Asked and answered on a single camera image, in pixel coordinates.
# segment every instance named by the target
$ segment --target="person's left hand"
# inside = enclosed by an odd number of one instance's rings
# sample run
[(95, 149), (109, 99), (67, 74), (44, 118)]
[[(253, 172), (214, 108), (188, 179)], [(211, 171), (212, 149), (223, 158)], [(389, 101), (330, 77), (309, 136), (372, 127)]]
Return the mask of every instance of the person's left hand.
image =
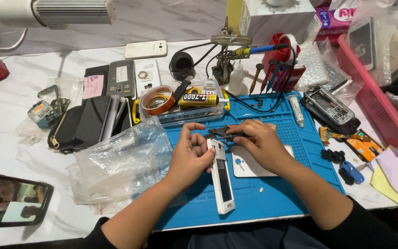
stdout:
[(169, 171), (164, 178), (172, 186), (179, 188), (179, 191), (192, 185), (216, 156), (216, 149), (207, 150), (204, 137), (199, 133), (191, 134), (191, 131), (204, 129), (203, 124), (188, 123), (180, 131)]

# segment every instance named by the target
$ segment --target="pink basket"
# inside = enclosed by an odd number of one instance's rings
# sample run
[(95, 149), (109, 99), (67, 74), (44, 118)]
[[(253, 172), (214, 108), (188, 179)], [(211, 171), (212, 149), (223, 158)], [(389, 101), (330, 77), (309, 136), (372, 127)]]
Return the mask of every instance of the pink basket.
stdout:
[(349, 74), (354, 81), (364, 83), (362, 90), (356, 97), (359, 106), (368, 116), (368, 121), (377, 128), (385, 142), (398, 147), (398, 112), (369, 75), (345, 39), (346, 34), (342, 34), (337, 40), (340, 45), (337, 53), (340, 68)]

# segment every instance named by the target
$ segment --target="zipper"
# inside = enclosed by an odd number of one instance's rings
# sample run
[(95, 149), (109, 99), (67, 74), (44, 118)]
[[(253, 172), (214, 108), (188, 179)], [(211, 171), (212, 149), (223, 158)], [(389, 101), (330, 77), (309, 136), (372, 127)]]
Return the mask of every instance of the zipper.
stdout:
[(53, 133), (53, 136), (50, 137), (50, 142), (52, 142), (53, 147), (54, 147), (55, 149), (58, 149), (58, 148), (59, 148), (59, 143), (58, 143), (58, 141), (56, 140), (56, 137), (55, 137), (55, 136), (56, 136), (56, 134), (58, 133), (59, 128), (61, 128), (62, 122), (63, 122), (64, 119), (65, 119), (65, 116), (67, 116), (67, 112), (64, 113), (64, 115), (62, 116), (61, 121), (59, 121), (59, 124), (58, 124), (58, 126), (56, 127), (55, 132)]

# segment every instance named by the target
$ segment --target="hand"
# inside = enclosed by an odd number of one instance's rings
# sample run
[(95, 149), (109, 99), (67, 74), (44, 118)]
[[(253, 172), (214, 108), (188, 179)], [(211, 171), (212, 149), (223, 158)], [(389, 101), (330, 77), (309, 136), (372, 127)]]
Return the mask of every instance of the hand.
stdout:
[(259, 120), (246, 120), (241, 124), (232, 125), (226, 133), (240, 132), (251, 136), (251, 138), (238, 136), (233, 139), (233, 142), (248, 150), (254, 160), (269, 172), (281, 175), (290, 166), (290, 163), (297, 162), (280, 141), (275, 124), (264, 124)]
[(204, 130), (205, 126), (188, 123), (182, 127), (179, 140), (174, 147), (169, 171), (164, 178), (172, 186), (179, 188), (179, 191), (192, 185), (216, 156), (216, 149), (207, 150), (207, 140), (204, 137), (199, 133), (191, 134), (191, 131), (196, 129)]

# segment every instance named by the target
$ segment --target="smartphone on video call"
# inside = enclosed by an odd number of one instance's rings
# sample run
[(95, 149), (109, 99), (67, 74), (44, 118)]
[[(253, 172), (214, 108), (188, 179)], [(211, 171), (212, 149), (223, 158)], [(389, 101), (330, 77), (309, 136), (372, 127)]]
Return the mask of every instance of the smartphone on video call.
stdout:
[(50, 184), (0, 175), (0, 227), (42, 222), (52, 193)]

